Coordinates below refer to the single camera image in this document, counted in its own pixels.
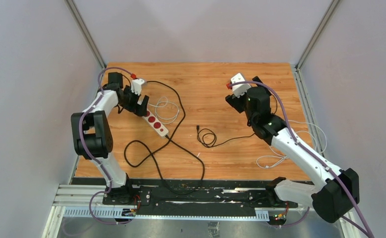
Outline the white red power strip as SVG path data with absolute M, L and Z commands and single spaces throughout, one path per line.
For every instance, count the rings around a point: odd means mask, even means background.
M 160 137 L 168 136 L 169 130 L 150 110 L 146 111 L 143 119 Z

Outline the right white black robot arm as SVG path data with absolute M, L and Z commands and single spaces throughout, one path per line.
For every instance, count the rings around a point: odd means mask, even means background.
M 277 93 L 259 77 L 247 81 L 241 73 L 227 83 L 232 91 L 226 102 L 237 112 L 244 112 L 247 125 L 255 135 L 291 159 L 312 184 L 293 182 L 284 177 L 271 181 L 266 189 L 266 202 L 278 207 L 285 201 L 315 210 L 328 223 L 334 223 L 360 201 L 359 176 L 352 168 L 343 170 L 304 142 L 291 128 L 287 117 L 271 110 L 270 97 Z

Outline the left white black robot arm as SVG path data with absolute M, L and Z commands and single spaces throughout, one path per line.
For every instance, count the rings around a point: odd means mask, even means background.
M 148 96 L 141 97 L 146 84 L 132 74 L 129 85 L 123 85 L 119 72 L 108 74 L 110 81 L 100 84 L 94 101 L 84 111 L 71 115 L 73 146 L 77 155 L 91 161 L 106 180 L 105 195 L 128 205 L 134 200 L 134 190 L 128 174 L 119 166 L 112 150 L 113 137 L 108 115 L 113 108 L 127 110 L 138 117 L 147 114 Z

